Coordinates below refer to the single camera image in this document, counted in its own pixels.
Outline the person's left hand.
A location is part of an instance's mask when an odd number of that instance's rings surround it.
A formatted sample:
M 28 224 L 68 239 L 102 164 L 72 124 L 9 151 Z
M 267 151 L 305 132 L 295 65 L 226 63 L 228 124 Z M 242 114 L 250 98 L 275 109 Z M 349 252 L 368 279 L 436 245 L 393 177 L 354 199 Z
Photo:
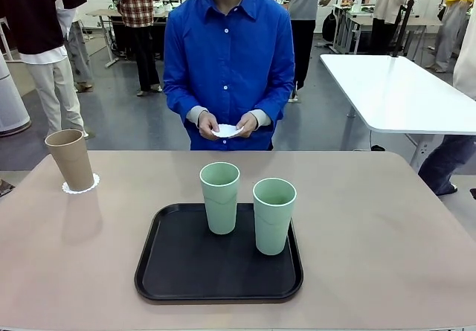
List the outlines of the person's left hand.
M 236 125 L 237 137 L 249 138 L 251 133 L 257 128 L 258 122 L 256 117 L 251 113 L 245 113 L 239 123 Z

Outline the person's right hand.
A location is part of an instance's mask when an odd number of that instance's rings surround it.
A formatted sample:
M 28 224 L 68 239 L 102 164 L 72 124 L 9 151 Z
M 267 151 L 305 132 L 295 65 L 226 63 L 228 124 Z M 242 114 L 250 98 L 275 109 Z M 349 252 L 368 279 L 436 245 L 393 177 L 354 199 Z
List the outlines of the person's right hand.
M 204 110 L 199 115 L 199 132 L 200 135 L 208 140 L 215 141 L 218 137 L 215 135 L 219 132 L 219 125 L 214 115 Z

